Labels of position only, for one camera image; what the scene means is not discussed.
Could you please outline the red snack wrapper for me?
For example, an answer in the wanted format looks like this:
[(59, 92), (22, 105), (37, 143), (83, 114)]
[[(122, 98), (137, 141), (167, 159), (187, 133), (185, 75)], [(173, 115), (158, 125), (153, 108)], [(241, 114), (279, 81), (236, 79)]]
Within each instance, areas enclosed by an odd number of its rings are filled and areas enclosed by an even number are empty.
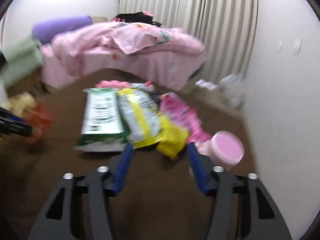
[(26, 110), (23, 117), (26, 124), (32, 127), (31, 136), (27, 137), (26, 142), (35, 144), (40, 141), (47, 132), (52, 122), (51, 116), (43, 104), (37, 101), (36, 106)]

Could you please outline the green white snack bag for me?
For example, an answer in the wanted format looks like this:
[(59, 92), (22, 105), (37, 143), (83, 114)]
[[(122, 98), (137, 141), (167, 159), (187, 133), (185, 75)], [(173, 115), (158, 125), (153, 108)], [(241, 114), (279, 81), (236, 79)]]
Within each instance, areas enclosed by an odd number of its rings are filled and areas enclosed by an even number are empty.
[(116, 90), (87, 88), (84, 118), (75, 149), (83, 152), (121, 152), (127, 143)]

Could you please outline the yellow white snack bag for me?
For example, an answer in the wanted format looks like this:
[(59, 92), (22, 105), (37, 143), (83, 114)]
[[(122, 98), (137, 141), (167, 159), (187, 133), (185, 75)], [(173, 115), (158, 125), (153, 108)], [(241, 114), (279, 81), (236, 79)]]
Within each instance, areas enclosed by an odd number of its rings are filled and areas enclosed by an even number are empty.
[(174, 124), (164, 115), (151, 96), (140, 90), (117, 91), (121, 118), (129, 129), (128, 140), (135, 148), (156, 145), (156, 150), (175, 161), (185, 148), (187, 129)]

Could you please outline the pink snack packet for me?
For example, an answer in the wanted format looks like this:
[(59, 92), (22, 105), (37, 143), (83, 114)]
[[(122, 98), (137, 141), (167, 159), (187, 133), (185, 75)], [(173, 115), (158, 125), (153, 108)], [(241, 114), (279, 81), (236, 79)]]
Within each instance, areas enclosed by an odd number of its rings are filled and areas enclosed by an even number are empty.
[(189, 138), (187, 142), (193, 142), (201, 153), (212, 136), (202, 129), (202, 122), (198, 118), (197, 110), (191, 108), (174, 92), (161, 96), (160, 110), (174, 124), (188, 130)]

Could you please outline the yellow trash bag bin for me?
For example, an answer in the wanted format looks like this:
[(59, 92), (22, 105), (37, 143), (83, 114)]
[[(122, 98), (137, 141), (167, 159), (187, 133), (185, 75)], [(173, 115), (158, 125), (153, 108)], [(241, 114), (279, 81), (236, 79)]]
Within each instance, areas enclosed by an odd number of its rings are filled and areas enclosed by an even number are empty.
[(12, 96), (6, 102), (1, 104), (1, 107), (18, 117), (22, 117), (25, 113), (34, 109), (36, 106), (36, 100), (28, 92)]

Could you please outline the brown table cloth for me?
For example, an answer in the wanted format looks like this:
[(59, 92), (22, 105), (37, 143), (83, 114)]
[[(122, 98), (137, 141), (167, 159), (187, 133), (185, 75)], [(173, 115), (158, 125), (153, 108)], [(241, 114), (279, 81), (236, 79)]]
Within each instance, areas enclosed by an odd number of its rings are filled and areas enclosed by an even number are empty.
[(205, 197), (188, 174), (189, 150), (172, 163), (154, 147), (121, 154), (72, 149), (80, 131), (82, 90), (110, 78), (105, 69), (48, 95), (53, 123), (42, 141), (13, 121), (1, 130), (1, 239), (217, 239), (221, 230), (249, 230), (246, 196), (221, 191)]

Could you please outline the pink caterpillar toy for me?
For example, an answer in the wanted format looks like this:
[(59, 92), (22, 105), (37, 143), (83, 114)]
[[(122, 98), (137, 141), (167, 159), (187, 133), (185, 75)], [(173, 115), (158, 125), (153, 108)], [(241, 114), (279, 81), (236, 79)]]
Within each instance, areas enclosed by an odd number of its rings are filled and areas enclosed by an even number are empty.
[(129, 83), (127, 81), (118, 81), (118, 80), (101, 80), (98, 84), (95, 85), (95, 88), (137, 88), (137, 89), (149, 89), (153, 90), (155, 87), (151, 81), (145, 83)]

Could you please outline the clear plastic bag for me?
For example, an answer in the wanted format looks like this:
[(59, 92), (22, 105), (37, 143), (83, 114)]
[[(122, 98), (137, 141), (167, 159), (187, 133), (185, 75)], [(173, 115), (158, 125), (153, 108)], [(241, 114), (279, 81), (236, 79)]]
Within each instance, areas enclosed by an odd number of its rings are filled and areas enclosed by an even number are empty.
[(238, 111), (245, 102), (245, 80), (240, 74), (230, 74), (217, 84), (200, 79), (195, 83), (194, 93), (207, 103)]

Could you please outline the bed with pink sheet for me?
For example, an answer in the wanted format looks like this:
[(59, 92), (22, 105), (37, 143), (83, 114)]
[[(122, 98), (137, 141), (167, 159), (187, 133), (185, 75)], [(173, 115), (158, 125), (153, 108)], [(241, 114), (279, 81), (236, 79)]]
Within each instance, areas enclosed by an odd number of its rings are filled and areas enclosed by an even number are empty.
[(43, 56), (42, 81), (54, 88), (65, 87), (84, 76), (107, 68), (121, 70), (179, 91), (204, 64), (195, 69), (195, 60), (184, 60), (181, 54), (168, 51), (126, 56), (115, 49), (98, 47), (83, 54), (80, 73), (71, 75), (54, 55), (51, 43), (40, 48)]

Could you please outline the purple pillow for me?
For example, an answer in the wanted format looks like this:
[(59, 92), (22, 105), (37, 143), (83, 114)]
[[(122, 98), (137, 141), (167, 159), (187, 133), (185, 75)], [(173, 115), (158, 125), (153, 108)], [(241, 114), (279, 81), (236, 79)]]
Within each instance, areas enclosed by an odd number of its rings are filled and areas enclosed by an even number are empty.
[(57, 18), (35, 23), (33, 25), (33, 36), (42, 44), (48, 44), (58, 34), (74, 31), (92, 23), (93, 20), (90, 16)]

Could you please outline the pink floral duvet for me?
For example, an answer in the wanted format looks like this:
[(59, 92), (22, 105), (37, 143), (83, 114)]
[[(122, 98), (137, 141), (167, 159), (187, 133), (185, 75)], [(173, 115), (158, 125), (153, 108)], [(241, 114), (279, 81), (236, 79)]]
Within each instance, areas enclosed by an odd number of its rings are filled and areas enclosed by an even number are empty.
[(195, 60), (195, 69), (206, 62), (204, 44), (182, 28), (162, 28), (147, 23), (103, 22), (56, 35), (51, 43), (54, 55), (71, 75), (80, 73), (83, 54), (94, 48), (120, 51), (126, 56), (173, 52)]

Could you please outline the black pink clothing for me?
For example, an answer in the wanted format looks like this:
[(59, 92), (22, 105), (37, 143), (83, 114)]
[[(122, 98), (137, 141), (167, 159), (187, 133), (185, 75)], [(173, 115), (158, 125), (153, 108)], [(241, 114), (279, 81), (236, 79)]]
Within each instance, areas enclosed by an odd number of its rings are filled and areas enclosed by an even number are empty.
[(161, 27), (162, 24), (153, 20), (153, 14), (148, 11), (139, 11), (130, 14), (118, 14), (112, 18), (111, 22), (126, 22), (126, 23), (147, 23)]

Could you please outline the striped beige curtain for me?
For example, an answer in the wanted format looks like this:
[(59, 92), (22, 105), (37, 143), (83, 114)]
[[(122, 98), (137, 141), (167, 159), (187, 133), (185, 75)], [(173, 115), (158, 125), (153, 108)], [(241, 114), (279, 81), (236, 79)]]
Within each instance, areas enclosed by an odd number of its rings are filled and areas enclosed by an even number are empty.
[(183, 28), (203, 42), (209, 54), (201, 74), (206, 81), (246, 74), (258, 0), (119, 0), (120, 13), (138, 11), (148, 11), (163, 26)]

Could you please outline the white wall switch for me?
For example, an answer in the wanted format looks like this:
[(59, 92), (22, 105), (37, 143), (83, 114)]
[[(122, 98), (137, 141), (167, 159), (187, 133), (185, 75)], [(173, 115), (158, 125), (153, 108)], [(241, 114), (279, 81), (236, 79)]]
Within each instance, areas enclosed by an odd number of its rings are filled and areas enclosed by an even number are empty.
[(277, 53), (281, 52), (282, 47), (283, 47), (283, 39), (280, 38), (277, 42)]

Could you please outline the white wall socket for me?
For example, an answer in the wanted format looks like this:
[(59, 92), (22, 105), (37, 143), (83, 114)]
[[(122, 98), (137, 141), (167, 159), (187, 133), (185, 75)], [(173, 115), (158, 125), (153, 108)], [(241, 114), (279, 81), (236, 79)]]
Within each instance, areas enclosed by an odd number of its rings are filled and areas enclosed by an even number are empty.
[(301, 45), (302, 45), (302, 38), (301, 37), (295, 38), (294, 43), (293, 43), (293, 55), (295, 55), (295, 56), (299, 55)]

